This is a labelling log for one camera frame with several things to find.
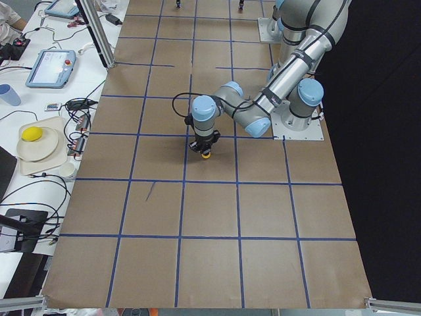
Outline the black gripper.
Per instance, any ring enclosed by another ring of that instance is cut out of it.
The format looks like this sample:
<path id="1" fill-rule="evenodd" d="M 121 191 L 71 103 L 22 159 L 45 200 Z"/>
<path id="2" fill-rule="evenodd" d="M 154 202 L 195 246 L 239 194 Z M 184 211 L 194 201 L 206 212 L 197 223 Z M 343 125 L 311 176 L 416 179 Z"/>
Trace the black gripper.
<path id="1" fill-rule="evenodd" d="M 220 132 L 218 130 L 212 131 L 207 136 L 200 136 L 195 133 L 195 141 L 189 144 L 189 148 L 196 153 L 210 154 L 214 143 L 218 141 Z"/>

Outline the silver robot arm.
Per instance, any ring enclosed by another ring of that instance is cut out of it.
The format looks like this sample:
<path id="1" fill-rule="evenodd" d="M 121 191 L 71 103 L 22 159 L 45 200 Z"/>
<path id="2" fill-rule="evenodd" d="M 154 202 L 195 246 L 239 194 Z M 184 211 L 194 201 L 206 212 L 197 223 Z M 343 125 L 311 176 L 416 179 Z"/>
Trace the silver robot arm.
<path id="1" fill-rule="evenodd" d="M 273 34 L 280 34 L 284 30 L 284 25 L 282 24 L 281 20 L 281 7 L 284 3 L 284 0 L 276 0 L 275 5 L 273 7 L 272 13 L 272 26 L 271 30 Z"/>
<path id="2" fill-rule="evenodd" d="M 250 136 L 259 138 L 271 125 L 271 113 L 283 107 L 284 126 L 304 130 L 324 95 L 322 85 L 308 75 L 343 35 L 349 5 L 349 1 L 277 1 L 268 31 L 279 33 L 282 44 L 268 82 L 249 100 L 234 81 L 222 85 L 212 95 L 196 97 L 184 119 L 195 133 L 190 149 L 209 157 L 212 145 L 220 137 L 214 123 L 222 114 L 230 116 Z"/>

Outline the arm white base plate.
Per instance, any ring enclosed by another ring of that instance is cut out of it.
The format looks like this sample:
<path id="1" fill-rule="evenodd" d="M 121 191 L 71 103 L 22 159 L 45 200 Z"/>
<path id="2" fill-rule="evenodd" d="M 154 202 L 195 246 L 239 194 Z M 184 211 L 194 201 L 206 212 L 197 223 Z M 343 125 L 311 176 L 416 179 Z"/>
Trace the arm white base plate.
<path id="1" fill-rule="evenodd" d="M 279 44 L 282 42 L 282 32 L 284 25 L 281 20 L 274 20 L 273 18 L 257 19 L 259 27 L 259 37 L 261 43 Z"/>
<path id="2" fill-rule="evenodd" d="M 271 113 L 272 133 L 275 140 L 324 141 L 317 107 L 307 118 L 296 117 L 284 101 Z"/>

